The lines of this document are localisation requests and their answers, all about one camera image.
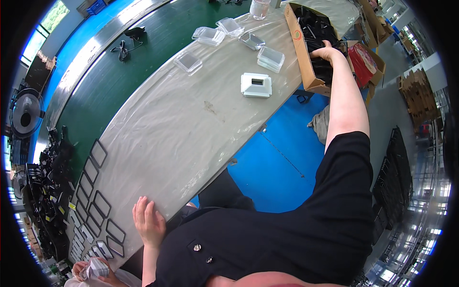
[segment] black pants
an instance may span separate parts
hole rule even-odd
[[[220,173],[208,187],[201,191],[198,198],[199,208],[185,205],[167,222],[166,235],[181,224],[216,208],[235,208],[256,211],[253,200],[242,194],[229,174],[228,169]]]

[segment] electric fan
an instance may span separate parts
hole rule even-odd
[[[12,107],[11,130],[18,138],[30,137],[45,116],[43,99],[35,89],[23,89]]]

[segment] black shirt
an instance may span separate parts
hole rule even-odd
[[[313,194],[295,210],[220,208],[179,226],[162,243],[149,286],[203,287],[211,275],[238,280],[264,271],[349,285],[371,252],[369,147],[362,132],[338,135],[317,169]]]

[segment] hand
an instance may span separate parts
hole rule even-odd
[[[107,264],[108,270],[109,270],[107,277],[99,276],[99,277],[97,277],[97,279],[99,279],[102,282],[108,283],[108,284],[112,285],[113,287],[128,287],[126,284],[121,282],[121,280],[119,280],[116,277],[115,272],[113,272],[113,270],[110,268],[110,265],[108,264],[107,260],[105,260],[103,258],[100,258],[100,257],[95,257],[95,258],[97,258],[100,261],[102,261],[103,263]]]
[[[73,268],[72,268],[73,274],[75,275],[78,281],[83,282],[83,279],[81,279],[80,277],[80,271],[88,265],[89,263],[86,261],[78,261],[77,263],[73,265]]]
[[[311,58],[321,57],[322,59],[329,61],[330,65],[333,66],[333,59],[343,56],[343,54],[337,49],[333,48],[329,41],[323,40],[322,42],[325,44],[325,47],[312,51],[309,53],[309,56]]]
[[[132,217],[144,245],[158,248],[166,232],[166,221],[159,211],[153,212],[153,201],[146,202],[146,197],[139,198],[132,209]]]

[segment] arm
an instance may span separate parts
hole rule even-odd
[[[132,209],[135,227],[144,243],[142,287],[156,280],[156,261],[159,255],[159,246],[166,232],[164,217],[158,211],[153,212],[155,203],[151,201],[146,204],[146,202],[146,197],[140,197]]]
[[[324,41],[325,48],[311,52],[311,58],[321,57],[333,67],[330,97],[330,122],[328,125],[327,151],[330,142],[340,134],[361,131],[369,137],[368,114],[362,95],[343,54]]]
[[[144,246],[144,261],[142,270],[142,287],[156,280],[156,260],[158,259],[159,249],[153,246]]]

